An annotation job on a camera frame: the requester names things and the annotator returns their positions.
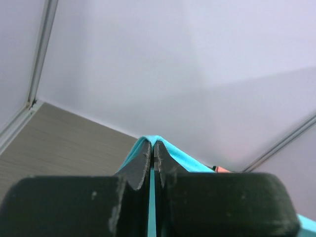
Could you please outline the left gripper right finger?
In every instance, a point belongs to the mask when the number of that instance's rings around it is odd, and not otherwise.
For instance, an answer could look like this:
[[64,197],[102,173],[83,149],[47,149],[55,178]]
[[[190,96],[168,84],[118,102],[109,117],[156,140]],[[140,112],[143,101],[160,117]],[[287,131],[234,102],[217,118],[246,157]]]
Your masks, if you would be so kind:
[[269,173],[189,172],[154,145],[159,237],[295,237],[300,230],[283,183]]

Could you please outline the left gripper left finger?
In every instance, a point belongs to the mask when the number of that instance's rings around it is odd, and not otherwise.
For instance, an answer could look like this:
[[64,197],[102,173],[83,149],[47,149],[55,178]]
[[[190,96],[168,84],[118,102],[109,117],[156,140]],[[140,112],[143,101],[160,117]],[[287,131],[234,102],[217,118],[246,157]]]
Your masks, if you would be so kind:
[[112,176],[21,179],[0,206],[3,237],[145,237],[151,144]]

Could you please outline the turquoise t shirt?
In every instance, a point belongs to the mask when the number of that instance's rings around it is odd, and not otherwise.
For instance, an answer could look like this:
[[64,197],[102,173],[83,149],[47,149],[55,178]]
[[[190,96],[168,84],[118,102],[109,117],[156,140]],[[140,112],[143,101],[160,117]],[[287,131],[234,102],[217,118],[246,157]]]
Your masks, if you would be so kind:
[[[136,158],[137,154],[140,152],[143,144],[145,142],[149,142],[152,146],[156,142],[163,142],[168,153],[171,155],[172,159],[177,161],[182,167],[184,167],[189,172],[207,172],[214,173],[215,171],[206,165],[200,163],[193,157],[189,156],[164,138],[158,135],[146,135],[140,137],[130,150],[127,155],[125,161],[120,166],[120,169],[123,169],[126,165],[128,165],[134,158]],[[300,237],[314,237],[316,235],[316,222],[311,220],[305,216],[300,214],[297,215],[300,223],[302,224],[302,230],[299,232]]]

